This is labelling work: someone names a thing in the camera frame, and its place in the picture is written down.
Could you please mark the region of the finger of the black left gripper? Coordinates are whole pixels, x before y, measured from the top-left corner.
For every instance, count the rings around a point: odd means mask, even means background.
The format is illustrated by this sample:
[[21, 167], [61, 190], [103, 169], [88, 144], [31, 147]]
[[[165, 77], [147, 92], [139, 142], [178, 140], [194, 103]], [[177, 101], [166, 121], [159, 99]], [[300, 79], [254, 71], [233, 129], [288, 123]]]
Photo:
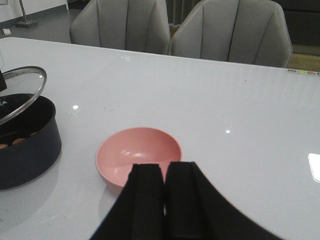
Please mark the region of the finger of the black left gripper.
[[7, 89], [7, 84], [4, 79], [3, 73], [0, 71], [0, 91], [4, 91]]

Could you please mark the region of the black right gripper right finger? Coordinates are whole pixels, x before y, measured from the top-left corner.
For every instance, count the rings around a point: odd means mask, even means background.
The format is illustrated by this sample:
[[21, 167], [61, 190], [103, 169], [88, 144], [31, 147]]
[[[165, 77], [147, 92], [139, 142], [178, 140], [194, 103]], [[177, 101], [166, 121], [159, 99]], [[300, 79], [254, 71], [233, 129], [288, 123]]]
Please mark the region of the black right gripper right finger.
[[171, 162], [165, 178], [169, 240], [277, 240], [234, 207], [195, 162]]

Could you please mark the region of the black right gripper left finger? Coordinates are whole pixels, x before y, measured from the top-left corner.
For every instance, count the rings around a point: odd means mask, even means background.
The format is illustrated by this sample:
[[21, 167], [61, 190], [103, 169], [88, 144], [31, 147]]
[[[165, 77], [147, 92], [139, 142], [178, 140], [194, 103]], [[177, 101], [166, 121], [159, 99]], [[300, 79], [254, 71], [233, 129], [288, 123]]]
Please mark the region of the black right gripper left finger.
[[134, 164], [92, 240], [162, 240], [164, 182], [157, 164]]

